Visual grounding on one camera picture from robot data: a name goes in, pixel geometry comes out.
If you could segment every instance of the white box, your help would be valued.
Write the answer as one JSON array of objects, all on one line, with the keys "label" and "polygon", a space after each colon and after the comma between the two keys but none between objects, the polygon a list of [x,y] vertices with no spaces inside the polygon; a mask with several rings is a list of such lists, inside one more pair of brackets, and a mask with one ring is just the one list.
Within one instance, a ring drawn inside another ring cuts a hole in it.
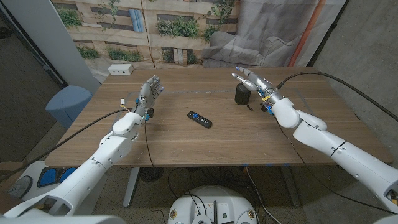
[{"label": "white box", "polygon": [[131,64],[116,64],[108,68],[111,75],[130,75],[134,68]]}]

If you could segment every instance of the table leg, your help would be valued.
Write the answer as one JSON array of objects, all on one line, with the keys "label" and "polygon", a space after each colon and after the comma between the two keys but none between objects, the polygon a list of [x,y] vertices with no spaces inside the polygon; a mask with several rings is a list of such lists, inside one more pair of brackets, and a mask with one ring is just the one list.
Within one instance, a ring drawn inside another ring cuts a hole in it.
[{"label": "table leg", "polygon": [[123,206],[128,208],[131,205],[132,196],[138,182],[139,167],[131,168],[129,183],[127,184],[126,194],[124,195]]},{"label": "table leg", "polygon": [[280,168],[282,169],[282,174],[285,179],[286,188],[287,191],[289,192],[292,205],[295,207],[299,207],[300,198],[299,198],[299,193],[297,192],[296,184],[293,179],[292,170],[290,169],[290,166],[281,166]]}]

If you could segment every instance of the remote control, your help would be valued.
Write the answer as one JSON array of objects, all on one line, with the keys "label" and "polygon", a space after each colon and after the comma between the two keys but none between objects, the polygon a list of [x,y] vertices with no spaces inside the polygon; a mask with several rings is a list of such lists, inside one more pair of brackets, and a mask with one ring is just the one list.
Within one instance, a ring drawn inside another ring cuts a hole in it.
[{"label": "remote control", "polygon": [[201,124],[202,126],[204,126],[205,128],[210,128],[211,125],[213,124],[211,121],[209,121],[207,118],[204,118],[202,116],[200,116],[199,114],[191,111],[187,114],[187,116],[189,118],[191,118],[192,120],[196,121],[197,123]]}]

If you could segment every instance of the orange pipe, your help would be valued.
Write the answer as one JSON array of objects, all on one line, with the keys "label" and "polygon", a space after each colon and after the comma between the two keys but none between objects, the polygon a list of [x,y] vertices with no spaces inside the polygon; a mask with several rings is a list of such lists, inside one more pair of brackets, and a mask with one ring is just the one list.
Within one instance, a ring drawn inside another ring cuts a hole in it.
[{"label": "orange pipe", "polygon": [[299,56],[301,50],[303,49],[305,41],[308,39],[308,36],[310,35],[313,26],[315,25],[319,15],[321,14],[321,11],[323,9],[323,6],[325,5],[325,2],[326,2],[326,0],[319,0],[318,5],[316,6],[315,10],[313,11],[311,19],[308,22],[307,28],[305,28],[305,31],[304,31],[303,35],[301,36],[300,42],[298,43],[296,49],[294,50],[292,58],[290,58],[290,62],[287,65],[288,67],[294,66],[294,63],[296,62],[297,57]]}]

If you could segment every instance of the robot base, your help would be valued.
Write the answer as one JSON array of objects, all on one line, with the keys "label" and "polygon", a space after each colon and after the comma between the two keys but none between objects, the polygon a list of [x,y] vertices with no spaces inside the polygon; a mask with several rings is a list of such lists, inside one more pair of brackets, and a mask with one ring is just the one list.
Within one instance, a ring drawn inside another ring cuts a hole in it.
[{"label": "robot base", "polygon": [[[199,211],[189,192],[198,205]],[[173,203],[168,215],[168,224],[257,223],[256,214],[250,202],[231,189],[205,185],[189,192]]]}]

